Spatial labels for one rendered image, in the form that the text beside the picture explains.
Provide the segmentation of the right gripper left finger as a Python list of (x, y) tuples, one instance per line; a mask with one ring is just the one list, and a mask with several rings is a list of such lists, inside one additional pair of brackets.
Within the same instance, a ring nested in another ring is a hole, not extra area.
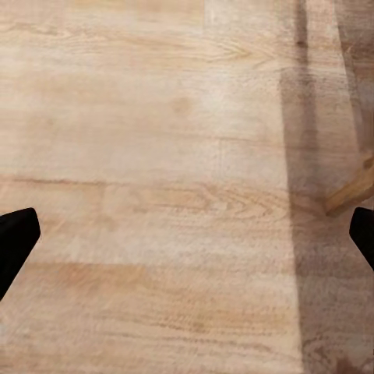
[(41, 236), (33, 207), (0, 216), (0, 299)]

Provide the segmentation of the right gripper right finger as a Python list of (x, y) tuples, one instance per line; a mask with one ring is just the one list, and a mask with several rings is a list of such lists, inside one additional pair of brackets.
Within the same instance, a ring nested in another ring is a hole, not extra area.
[(374, 270), (374, 210), (357, 207), (351, 219), (349, 234)]

